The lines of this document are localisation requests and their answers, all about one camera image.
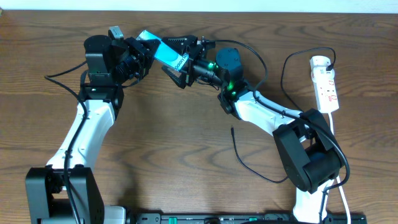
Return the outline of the blue Galaxy smartphone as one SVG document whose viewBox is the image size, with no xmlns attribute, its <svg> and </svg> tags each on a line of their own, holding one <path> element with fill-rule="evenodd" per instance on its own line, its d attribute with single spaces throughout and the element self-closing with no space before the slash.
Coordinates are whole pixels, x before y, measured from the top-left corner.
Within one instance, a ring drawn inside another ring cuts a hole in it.
<svg viewBox="0 0 398 224">
<path fill-rule="evenodd" d="M 169 47 L 166 43 L 164 43 L 160 37 L 150 33 L 147 30 L 142 31 L 136 38 L 137 40 L 159 40 L 160 45 L 154 55 L 154 58 L 164 65 L 176 70 L 181 71 L 183 66 L 188 61 L 188 54 L 180 54 L 174 51 L 171 47 Z"/>
</svg>

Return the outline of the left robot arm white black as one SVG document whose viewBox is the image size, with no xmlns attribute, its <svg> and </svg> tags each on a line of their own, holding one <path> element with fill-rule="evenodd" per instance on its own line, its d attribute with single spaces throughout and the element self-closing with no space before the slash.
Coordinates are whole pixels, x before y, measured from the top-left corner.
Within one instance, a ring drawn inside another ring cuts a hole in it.
<svg viewBox="0 0 398 224">
<path fill-rule="evenodd" d="M 81 74 L 80 91 L 73 94 L 78 102 L 75 120 L 55 155 L 25 177 L 32 223 L 136 222 L 126 207 L 104 204 L 93 170 L 122 107 L 125 82 L 138 84 L 154 60 L 162 55 L 174 60 L 178 53 L 146 31 L 124 38 L 115 27 L 108 35 L 87 38 L 84 48 L 88 68 Z"/>
</svg>

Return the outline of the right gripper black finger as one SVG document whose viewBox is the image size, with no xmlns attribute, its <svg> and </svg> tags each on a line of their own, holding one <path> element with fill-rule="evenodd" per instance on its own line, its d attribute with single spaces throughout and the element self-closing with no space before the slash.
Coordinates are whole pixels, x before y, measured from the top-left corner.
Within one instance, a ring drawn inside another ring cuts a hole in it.
<svg viewBox="0 0 398 224">
<path fill-rule="evenodd" d="M 161 41 L 168 47 L 176 51 L 178 54 L 183 55 L 187 51 L 187 47 L 195 46 L 198 37 L 194 35 L 185 35 L 180 37 L 163 37 Z"/>
<path fill-rule="evenodd" d="M 176 76 L 176 74 L 173 73 L 173 71 L 171 71 L 168 66 L 162 66 L 162 71 L 165 72 L 179 88 L 184 89 L 186 87 L 187 74 L 185 72 L 182 72 L 178 77 Z"/>
</svg>

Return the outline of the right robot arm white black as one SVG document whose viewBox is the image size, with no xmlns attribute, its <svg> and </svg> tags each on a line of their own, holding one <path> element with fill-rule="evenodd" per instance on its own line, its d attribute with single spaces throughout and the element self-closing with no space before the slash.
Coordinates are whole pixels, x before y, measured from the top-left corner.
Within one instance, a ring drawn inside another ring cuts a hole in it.
<svg viewBox="0 0 398 224">
<path fill-rule="evenodd" d="M 214 60 L 207 52 L 216 40 L 192 35 L 164 37 L 168 47 L 163 71 L 180 88 L 200 80 L 220 89 L 218 99 L 225 113 L 252 123 L 275 141 L 287 178 L 297 189 L 293 216 L 299 222 L 323 223 L 326 201 L 331 189 L 340 187 L 346 157 L 322 113 L 315 109 L 291 110 L 263 97 L 258 87 L 244 78 L 238 49 L 220 49 Z"/>
</svg>

